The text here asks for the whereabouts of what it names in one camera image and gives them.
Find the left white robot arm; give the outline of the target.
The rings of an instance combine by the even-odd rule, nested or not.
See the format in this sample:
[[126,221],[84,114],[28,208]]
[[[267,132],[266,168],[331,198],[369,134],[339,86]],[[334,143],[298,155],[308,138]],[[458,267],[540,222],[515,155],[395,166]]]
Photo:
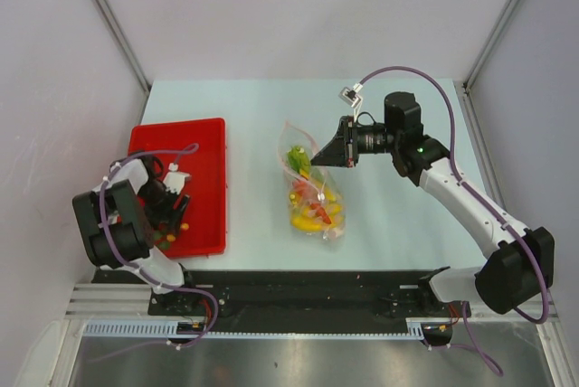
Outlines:
[[164,168],[157,156],[139,153],[113,163],[98,186],[72,200],[90,262],[132,273],[158,295],[169,293],[169,305],[183,315],[198,308],[200,293],[160,246],[185,227],[190,180],[177,163]]

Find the orange carrot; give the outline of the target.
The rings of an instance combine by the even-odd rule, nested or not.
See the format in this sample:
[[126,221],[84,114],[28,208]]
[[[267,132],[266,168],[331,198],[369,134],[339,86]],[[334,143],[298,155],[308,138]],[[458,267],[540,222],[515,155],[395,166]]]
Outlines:
[[327,225],[332,223],[323,207],[323,200],[319,199],[319,192],[315,185],[301,180],[294,181],[289,198],[294,207],[306,207],[309,210],[309,217],[317,217]]

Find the green cucumber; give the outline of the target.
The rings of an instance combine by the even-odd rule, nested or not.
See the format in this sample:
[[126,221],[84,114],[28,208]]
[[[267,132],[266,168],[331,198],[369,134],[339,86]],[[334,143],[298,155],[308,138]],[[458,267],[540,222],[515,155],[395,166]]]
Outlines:
[[299,173],[300,171],[304,171],[308,173],[310,171],[310,158],[303,146],[293,146],[286,153],[286,158],[290,168],[294,172]]

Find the clear zip top bag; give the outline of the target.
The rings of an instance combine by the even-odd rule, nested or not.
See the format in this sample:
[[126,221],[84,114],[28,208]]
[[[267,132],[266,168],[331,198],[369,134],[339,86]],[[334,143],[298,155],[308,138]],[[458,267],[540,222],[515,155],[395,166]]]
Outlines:
[[285,184],[290,228],[303,239],[329,244],[346,233],[346,207],[330,171],[312,164],[320,151],[309,132],[289,122],[284,124],[276,153]]

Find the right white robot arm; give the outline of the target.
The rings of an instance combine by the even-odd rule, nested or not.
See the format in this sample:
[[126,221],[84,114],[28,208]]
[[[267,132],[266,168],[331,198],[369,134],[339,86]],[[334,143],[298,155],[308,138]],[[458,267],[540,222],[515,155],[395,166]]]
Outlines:
[[366,154],[388,154],[397,173],[435,198],[462,225],[486,259],[481,269],[444,267],[431,273],[417,304],[437,316],[450,302],[478,301],[504,315],[518,311],[553,284],[555,239],[545,228],[530,229],[501,209],[451,160],[450,151],[423,132],[422,110],[412,93],[384,98],[384,122],[360,123],[362,98],[345,88],[353,110],[338,122],[334,137],[311,160],[313,166],[352,168]]

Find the red strawberries with leaves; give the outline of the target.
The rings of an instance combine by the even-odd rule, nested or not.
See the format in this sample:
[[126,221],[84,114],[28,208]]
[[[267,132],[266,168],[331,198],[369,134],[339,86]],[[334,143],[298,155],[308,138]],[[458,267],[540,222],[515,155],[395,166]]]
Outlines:
[[174,242],[177,241],[179,235],[190,229],[190,225],[186,222],[181,223],[177,228],[171,229],[167,224],[162,224],[158,229],[154,229],[153,237],[155,246],[160,250],[168,250]]

